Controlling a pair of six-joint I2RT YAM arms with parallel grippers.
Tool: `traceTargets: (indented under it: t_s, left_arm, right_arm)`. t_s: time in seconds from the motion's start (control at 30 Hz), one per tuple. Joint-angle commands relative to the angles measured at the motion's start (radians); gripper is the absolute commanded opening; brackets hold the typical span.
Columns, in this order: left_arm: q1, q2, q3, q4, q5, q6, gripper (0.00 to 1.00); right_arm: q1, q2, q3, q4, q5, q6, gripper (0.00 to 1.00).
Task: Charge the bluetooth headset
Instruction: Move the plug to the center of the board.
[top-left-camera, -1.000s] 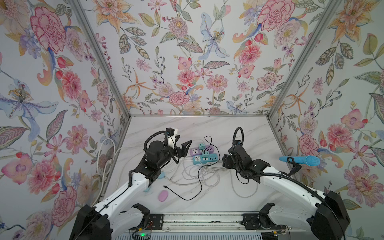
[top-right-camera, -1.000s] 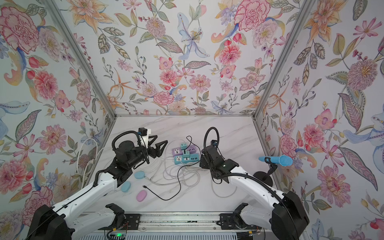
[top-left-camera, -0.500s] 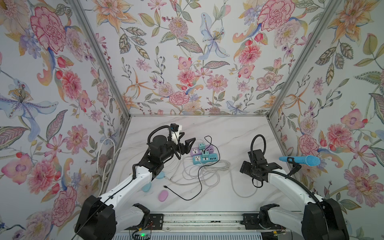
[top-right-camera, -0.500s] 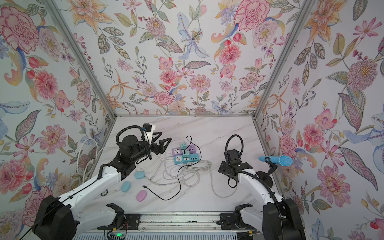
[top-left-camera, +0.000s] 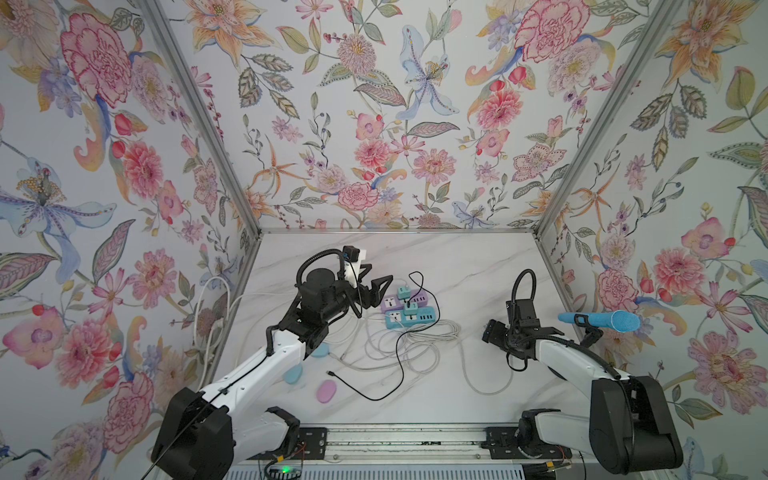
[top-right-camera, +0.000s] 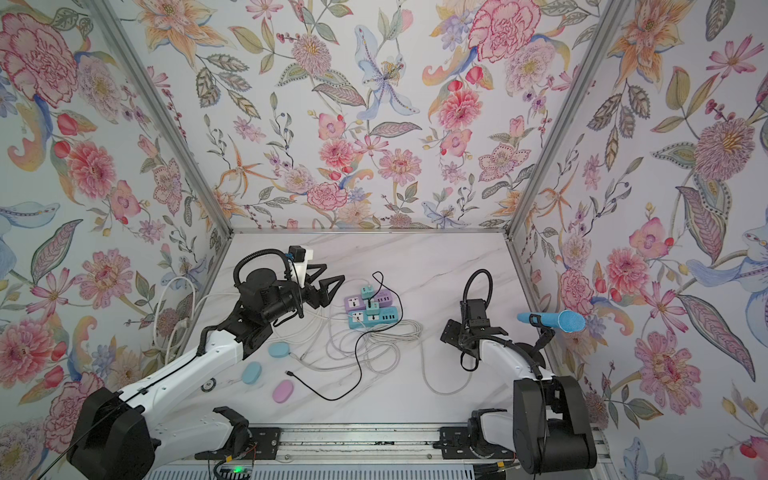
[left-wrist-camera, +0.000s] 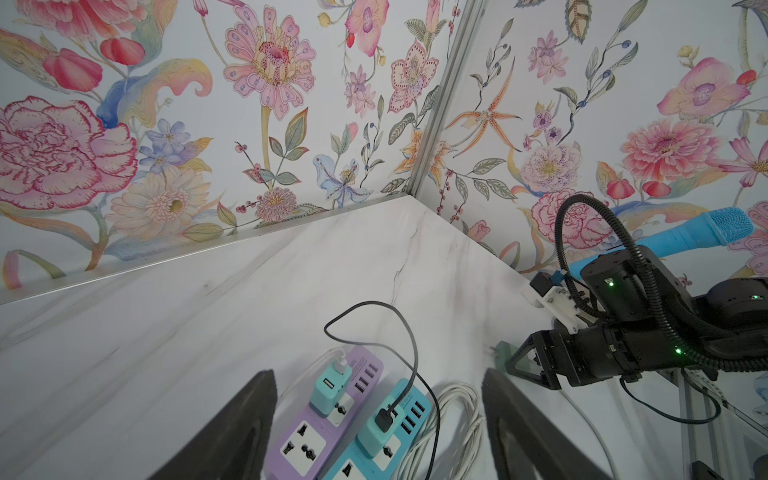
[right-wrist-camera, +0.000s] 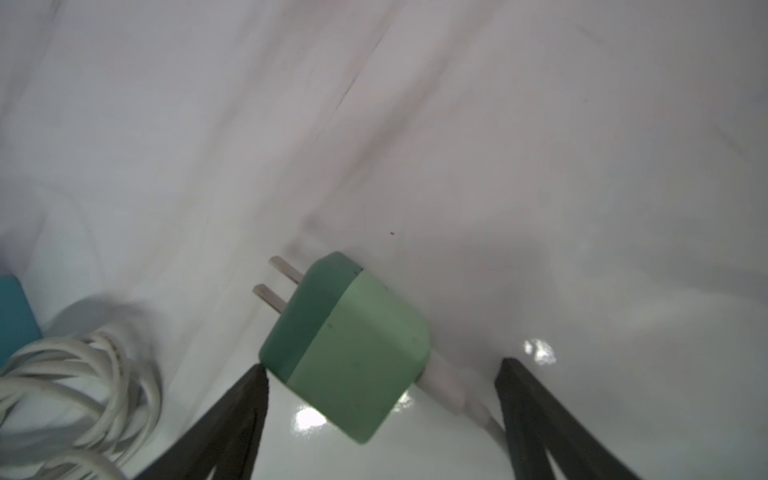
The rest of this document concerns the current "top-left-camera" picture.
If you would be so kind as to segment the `teal charger adapter front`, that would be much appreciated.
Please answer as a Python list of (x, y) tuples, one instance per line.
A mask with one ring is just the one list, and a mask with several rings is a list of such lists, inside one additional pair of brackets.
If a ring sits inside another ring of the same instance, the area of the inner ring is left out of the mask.
[(401, 301), (408, 301), (411, 298), (411, 289), (408, 286), (401, 286), (397, 290), (397, 298)]

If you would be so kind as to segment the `teal charger adapter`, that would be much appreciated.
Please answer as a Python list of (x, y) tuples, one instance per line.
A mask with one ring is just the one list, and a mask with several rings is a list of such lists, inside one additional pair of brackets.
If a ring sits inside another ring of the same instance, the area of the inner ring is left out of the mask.
[(412, 317), (418, 314), (419, 305), (415, 301), (407, 302), (404, 305), (403, 315), (405, 317)]
[(411, 289), (408, 286), (401, 286), (397, 290), (397, 298), (401, 301), (408, 301), (411, 298)]

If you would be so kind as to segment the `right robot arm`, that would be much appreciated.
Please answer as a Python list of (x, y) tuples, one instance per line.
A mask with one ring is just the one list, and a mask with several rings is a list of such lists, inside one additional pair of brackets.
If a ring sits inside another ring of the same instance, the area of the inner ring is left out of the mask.
[(659, 382), (613, 367), (590, 349), (608, 331), (635, 330), (640, 325), (636, 315), (626, 311), (559, 315), (560, 321), (583, 328), (584, 338), (575, 342), (555, 327), (542, 326), (531, 299), (509, 300), (506, 311), (506, 321), (488, 321), (483, 342), (502, 350), (507, 359), (545, 365), (589, 403), (586, 416), (552, 408), (523, 412), (515, 432), (523, 452), (565, 447), (595, 457), (617, 475), (682, 465), (683, 447)]

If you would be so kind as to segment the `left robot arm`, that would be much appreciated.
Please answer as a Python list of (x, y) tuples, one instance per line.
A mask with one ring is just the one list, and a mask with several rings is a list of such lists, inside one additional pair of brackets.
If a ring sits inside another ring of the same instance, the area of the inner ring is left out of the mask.
[(288, 311), (267, 328), (265, 346), (201, 390), (183, 388), (172, 397), (151, 465), (173, 479), (222, 479), (258, 455), (274, 463), (295, 455), (300, 421), (272, 405), (267, 390), (323, 343), (334, 320), (379, 306), (392, 281), (387, 275), (365, 286), (325, 268), (299, 280)]

